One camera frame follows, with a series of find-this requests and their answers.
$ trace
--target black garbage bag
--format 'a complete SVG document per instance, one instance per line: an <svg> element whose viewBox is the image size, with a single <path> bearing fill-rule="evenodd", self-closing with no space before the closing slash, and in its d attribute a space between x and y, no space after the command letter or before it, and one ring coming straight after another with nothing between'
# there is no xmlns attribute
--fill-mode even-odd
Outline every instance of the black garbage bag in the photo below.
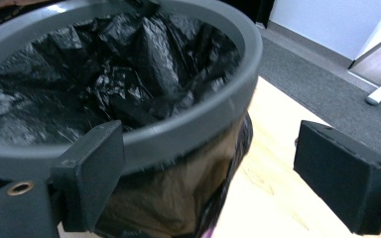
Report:
<svg viewBox="0 0 381 238"><path fill-rule="evenodd" d="M0 141L71 143L114 119L132 131L202 102L239 60L224 34L184 16L121 14L59 29L0 65Z"/></svg>
<svg viewBox="0 0 381 238"><path fill-rule="evenodd" d="M72 143L115 119L125 132L147 126L203 103L239 61L224 34L184 16L120 14L59 29L0 65L0 142ZM95 233L210 237L251 138L241 115L192 152L122 177Z"/></svg>

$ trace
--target trash can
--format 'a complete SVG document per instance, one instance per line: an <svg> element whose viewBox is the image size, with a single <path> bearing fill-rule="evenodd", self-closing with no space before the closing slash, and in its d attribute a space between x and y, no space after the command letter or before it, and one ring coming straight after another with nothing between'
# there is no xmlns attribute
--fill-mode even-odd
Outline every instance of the trash can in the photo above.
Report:
<svg viewBox="0 0 381 238"><path fill-rule="evenodd" d="M0 179L47 178L75 140L120 119L126 167L94 232L209 234L250 145L261 55L250 19L213 0L66 1L9 21Z"/></svg>

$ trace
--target gray rim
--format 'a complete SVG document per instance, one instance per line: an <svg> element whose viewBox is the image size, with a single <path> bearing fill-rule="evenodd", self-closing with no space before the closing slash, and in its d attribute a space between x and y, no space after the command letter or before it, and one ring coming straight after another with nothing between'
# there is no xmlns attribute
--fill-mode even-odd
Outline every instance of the gray rim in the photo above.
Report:
<svg viewBox="0 0 381 238"><path fill-rule="evenodd" d="M0 63L47 32L94 17L134 11L124 1L79 0L26 14L0 26ZM163 0L160 12L187 15L216 27L234 42L243 58L230 82L203 103L177 117L126 133L124 174L172 160L218 134L246 111L257 82L262 41L245 15L214 0ZM0 144L0 179L46 179L53 159L69 146Z"/></svg>

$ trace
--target light wood surface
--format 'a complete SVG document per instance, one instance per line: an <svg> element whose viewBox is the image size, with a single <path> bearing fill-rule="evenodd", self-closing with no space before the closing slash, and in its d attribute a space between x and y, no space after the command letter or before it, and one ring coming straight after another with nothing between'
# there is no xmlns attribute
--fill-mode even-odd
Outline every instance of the light wood surface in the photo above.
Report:
<svg viewBox="0 0 381 238"><path fill-rule="evenodd" d="M249 112L254 140L233 179L213 237L358 237L293 171L301 121L324 122L262 78Z"/></svg>

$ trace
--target gray carpet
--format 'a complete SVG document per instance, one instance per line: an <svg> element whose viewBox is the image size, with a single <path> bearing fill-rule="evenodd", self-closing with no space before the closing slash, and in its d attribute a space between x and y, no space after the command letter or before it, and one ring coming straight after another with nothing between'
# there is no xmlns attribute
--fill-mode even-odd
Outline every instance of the gray carpet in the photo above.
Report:
<svg viewBox="0 0 381 238"><path fill-rule="evenodd" d="M263 39L259 75L351 138L381 154L381 104L329 71Z"/></svg>

